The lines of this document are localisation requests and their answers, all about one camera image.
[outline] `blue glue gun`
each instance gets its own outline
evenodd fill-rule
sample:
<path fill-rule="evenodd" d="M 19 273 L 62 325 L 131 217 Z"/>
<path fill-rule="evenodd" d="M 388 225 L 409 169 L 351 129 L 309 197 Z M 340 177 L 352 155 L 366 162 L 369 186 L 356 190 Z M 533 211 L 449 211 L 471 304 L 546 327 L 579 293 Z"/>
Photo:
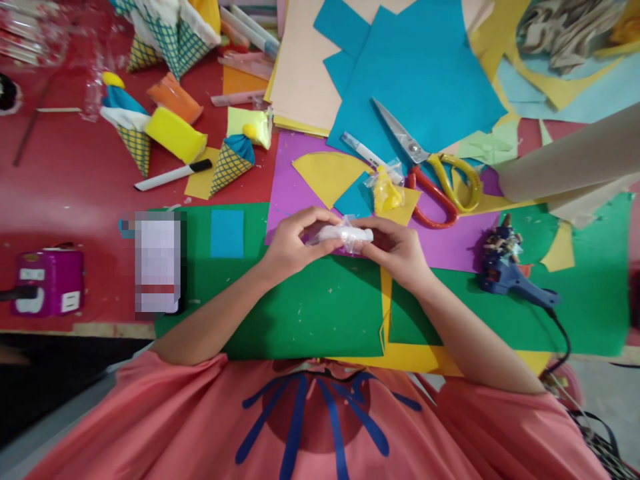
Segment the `blue glue gun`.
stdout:
<path fill-rule="evenodd" d="M 532 284 L 520 270 L 518 254 L 522 252 L 521 243 L 522 237 L 511 226 L 511 215 L 506 214 L 502 225 L 491 232 L 484 245 L 480 288 L 498 295 L 514 291 L 534 305 L 555 308 L 561 302 L 560 295 Z"/>

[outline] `yellow pom pom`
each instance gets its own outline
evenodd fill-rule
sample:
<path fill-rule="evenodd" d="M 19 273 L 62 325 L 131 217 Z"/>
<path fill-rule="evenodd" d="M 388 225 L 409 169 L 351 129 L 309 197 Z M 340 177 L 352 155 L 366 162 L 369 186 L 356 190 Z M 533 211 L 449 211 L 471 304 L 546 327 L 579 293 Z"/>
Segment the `yellow pom pom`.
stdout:
<path fill-rule="evenodd" d="M 242 134 L 249 140 L 254 140 L 254 138 L 256 138 L 256 136 L 258 135 L 258 132 L 256 132 L 255 127 L 252 124 L 246 123 L 242 127 Z"/>
<path fill-rule="evenodd" d="M 125 88 L 125 83 L 122 81 L 122 78 L 112 72 L 102 72 L 102 81 L 105 85 L 111 85 L 122 89 Z"/>

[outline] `yellow scissors handle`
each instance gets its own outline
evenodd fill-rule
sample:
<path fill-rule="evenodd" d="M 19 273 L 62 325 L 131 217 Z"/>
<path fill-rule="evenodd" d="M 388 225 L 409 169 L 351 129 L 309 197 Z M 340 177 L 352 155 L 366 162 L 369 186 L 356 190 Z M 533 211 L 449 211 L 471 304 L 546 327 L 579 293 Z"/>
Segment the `yellow scissors handle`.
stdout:
<path fill-rule="evenodd" d="M 482 198 L 482 182 L 480 181 L 478 172 L 476 172 L 470 164 L 445 153 L 431 154 L 427 161 L 435 170 L 435 174 L 438 177 L 438 180 L 440 180 L 440 184 L 442 184 L 442 188 L 445 191 L 446 196 L 451 199 L 456 208 L 458 208 L 458 211 L 470 212 L 478 206 L 480 198 Z M 455 196 L 451 182 L 449 182 L 449 176 L 447 175 L 447 171 L 442 165 L 442 162 L 449 163 L 453 168 L 460 169 L 469 179 L 471 184 L 471 198 L 468 205 L 462 205 L 458 197 Z"/>

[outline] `paper roll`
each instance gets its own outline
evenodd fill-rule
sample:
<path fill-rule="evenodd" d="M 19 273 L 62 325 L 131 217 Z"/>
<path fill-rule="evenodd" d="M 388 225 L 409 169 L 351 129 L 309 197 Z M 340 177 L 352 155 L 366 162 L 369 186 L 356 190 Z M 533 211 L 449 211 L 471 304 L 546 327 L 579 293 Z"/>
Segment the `paper roll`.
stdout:
<path fill-rule="evenodd" d="M 521 202 L 640 173 L 638 125 L 640 103 L 506 165 L 500 188 Z"/>

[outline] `green cardboard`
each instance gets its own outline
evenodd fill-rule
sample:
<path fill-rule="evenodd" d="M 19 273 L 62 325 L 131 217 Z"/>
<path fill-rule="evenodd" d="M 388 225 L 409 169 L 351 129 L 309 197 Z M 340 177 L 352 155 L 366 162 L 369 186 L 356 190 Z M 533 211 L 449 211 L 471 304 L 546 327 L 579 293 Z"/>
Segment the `green cardboard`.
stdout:
<path fill-rule="evenodd" d="M 209 257 L 212 209 L 245 212 L 245 258 Z M 187 213 L 187 310 L 158 320 L 158 337 L 240 278 L 268 248 L 268 203 L 178 210 Z M 380 268 L 366 260 L 330 255 L 268 292 L 223 351 L 234 360 L 377 357 L 383 354 L 382 321 Z"/>
<path fill-rule="evenodd" d="M 546 205 L 510 210 L 523 236 L 522 264 L 533 263 L 530 280 L 562 297 L 556 308 L 574 353 L 619 355 L 629 331 L 628 238 L 632 193 L 621 193 L 597 212 L 598 219 L 573 232 L 575 267 L 549 273 L 540 260 L 555 237 L 558 219 Z M 515 295 L 492 295 L 477 286 L 476 275 L 436 270 L 438 278 L 512 348 L 566 350 L 565 341 L 546 312 Z M 393 284 L 391 330 L 394 343 L 442 345 L 411 294 Z"/>

